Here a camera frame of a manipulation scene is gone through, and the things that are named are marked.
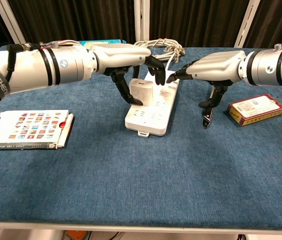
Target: power adapter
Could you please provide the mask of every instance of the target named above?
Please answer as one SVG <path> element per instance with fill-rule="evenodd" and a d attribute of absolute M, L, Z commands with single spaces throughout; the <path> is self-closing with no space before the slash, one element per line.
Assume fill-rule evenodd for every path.
<path fill-rule="evenodd" d="M 165 71 L 165 80 L 174 71 Z M 164 86 L 157 85 L 155 76 L 147 73 L 144 80 L 134 78 L 130 82 L 133 97 L 143 102 L 143 106 L 132 105 L 125 117 L 125 127 L 137 131 L 140 137 L 166 134 L 170 114 L 179 86 L 179 79 Z"/>

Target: blue tablecloth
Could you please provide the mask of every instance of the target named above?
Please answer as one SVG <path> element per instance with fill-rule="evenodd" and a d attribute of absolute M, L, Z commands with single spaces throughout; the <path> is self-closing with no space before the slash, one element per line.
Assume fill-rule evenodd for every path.
<path fill-rule="evenodd" d="M 233 48 L 185 50 L 171 70 Z M 203 129 L 198 103 L 210 91 L 180 82 L 167 133 L 149 138 L 126 129 L 130 106 L 107 76 L 7 97 L 0 112 L 76 119 L 64 149 L 0 151 L 0 222 L 282 230 L 282 116 L 241 127 L 226 113 L 264 93 L 282 103 L 282 87 L 234 84 Z"/>

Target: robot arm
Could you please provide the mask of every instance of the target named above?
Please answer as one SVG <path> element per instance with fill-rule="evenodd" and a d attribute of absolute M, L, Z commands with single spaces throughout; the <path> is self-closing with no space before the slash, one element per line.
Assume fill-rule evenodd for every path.
<path fill-rule="evenodd" d="M 228 87 L 241 80 L 250 86 L 282 86 L 282 46 L 251 52 L 226 51 L 209 54 L 183 66 L 171 74 L 167 83 L 177 79 L 203 80 L 213 85 L 207 101 L 199 103 L 205 109 L 203 127 L 211 122 L 213 110 L 219 105 Z"/>
<path fill-rule="evenodd" d="M 151 69 L 156 84 L 165 84 L 163 63 L 144 47 L 104 44 L 87 50 L 72 40 L 57 41 L 47 46 L 12 44 L 8 50 L 0 51 L 0 98 L 88 80 L 93 74 L 104 74 L 111 76 L 124 100 L 129 104 L 142 105 L 130 94 L 124 78 L 131 67 L 136 71 L 133 75 L 139 75 L 138 67 L 142 64 Z"/>

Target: power outlet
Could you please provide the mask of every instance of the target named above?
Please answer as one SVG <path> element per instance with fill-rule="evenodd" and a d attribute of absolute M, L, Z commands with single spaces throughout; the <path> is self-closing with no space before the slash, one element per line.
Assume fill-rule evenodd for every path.
<path fill-rule="evenodd" d="M 167 79 L 174 71 L 166 71 Z M 155 77 L 149 72 L 145 81 L 153 83 L 153 99 L 151 104 L 137 106 L 132 105 L 125 117 L 125 127 L 137 131 L 140 137 L 147 138 L 149 135 L 163 136 L 166 134 L 170 114 L 177 94 L 179 79 L 162 85 L 157 85 Z"/>

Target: red and yellow box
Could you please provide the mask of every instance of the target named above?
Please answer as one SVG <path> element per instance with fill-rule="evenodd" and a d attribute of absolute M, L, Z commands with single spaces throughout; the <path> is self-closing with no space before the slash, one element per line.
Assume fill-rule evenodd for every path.
<path fill-rule="evenodd" d="M 227 112 L 240 126 L 246 126 L 282 115 L 282 104 L 266 93 L 231 102 Z"/>

